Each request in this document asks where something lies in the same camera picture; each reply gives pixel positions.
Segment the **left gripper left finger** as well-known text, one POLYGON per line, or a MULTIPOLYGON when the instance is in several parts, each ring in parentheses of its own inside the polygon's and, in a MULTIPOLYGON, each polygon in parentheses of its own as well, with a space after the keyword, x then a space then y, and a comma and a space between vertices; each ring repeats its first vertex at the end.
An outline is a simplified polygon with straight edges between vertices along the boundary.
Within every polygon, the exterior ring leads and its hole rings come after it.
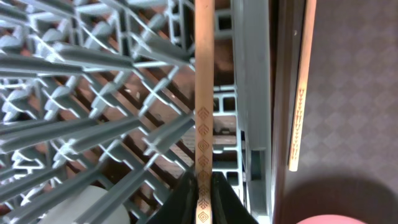
POLYGON ((198 185, 195 174, 188 171, 182 175, 176 188, 147 224, 193 224, 198 200, 198 185))

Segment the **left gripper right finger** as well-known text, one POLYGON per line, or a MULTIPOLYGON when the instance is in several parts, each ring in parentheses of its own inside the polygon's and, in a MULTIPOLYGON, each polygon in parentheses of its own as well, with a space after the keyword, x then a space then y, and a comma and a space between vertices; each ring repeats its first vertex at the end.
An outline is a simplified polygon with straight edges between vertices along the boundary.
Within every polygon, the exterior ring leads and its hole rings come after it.
POLYGON ((211 209, 215 224, 257 224, 222 173, 211 176, 211 209))

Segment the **white cup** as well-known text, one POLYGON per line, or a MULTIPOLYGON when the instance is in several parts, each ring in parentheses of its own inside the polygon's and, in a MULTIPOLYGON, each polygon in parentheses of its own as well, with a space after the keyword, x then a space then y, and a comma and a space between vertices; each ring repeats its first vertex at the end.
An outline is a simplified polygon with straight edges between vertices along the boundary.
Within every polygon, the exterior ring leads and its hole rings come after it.
MULTIPOLYGON (((38 224, 72 224, 108 191, 96 186, 88 186, 79 194, 64 200, 53 207, 38 224)), ((103 224, 130 224, 126 208, 120 205, 103 224)))

